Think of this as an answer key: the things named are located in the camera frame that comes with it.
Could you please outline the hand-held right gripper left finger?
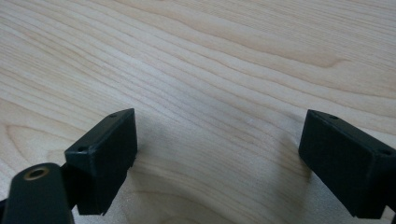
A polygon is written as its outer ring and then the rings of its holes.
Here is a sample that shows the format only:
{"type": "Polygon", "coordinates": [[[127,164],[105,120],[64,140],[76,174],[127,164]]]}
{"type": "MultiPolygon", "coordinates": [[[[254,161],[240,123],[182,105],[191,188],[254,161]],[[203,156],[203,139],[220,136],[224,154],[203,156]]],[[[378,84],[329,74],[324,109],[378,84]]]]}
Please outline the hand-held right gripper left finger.
{"type": "Polygon", "coordinates": [[[69,206],[82,215],[105,214],[136,154],[134,110],[121,110],[102,119],[64,153],[69,206]]]}

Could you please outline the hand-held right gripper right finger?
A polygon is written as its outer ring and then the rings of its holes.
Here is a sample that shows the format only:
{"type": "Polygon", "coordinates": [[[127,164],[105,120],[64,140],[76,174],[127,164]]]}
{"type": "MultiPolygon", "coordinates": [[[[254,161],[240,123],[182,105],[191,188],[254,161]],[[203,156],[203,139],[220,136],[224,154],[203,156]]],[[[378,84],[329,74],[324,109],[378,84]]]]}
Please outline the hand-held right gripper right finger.
{"type": "Polygon", "coordinates": [[[379,219],[396,217],[396,149],[348,122],[317,110],[306,113],[300,158],[347,211],[379,219]]]}

